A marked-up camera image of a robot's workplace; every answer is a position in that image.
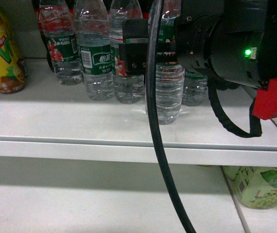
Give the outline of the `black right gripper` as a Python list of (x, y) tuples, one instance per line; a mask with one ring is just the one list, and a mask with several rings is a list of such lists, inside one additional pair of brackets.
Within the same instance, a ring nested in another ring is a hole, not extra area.
[[(157, 61), (179, 63), (191, 72), (209, 69), (212, 32), (224, 12), (223, 0), (165, 0), (157, 46)], [(146, 19), (122, 22), (119, 59), (127, 75), (145, 74), (148, 23)]]

